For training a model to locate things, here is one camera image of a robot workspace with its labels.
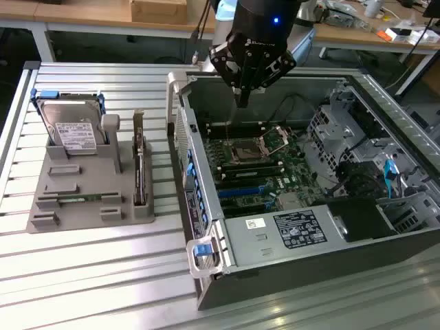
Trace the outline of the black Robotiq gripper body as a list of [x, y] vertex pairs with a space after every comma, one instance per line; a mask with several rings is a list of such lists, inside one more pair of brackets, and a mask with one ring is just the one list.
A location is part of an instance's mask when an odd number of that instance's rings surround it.
[[251, 46], [255, 46], [258, 53], [283, 54], [299, 9], [299, 1], [238, 1], [227, 38], [231, 55], [243, 57]]

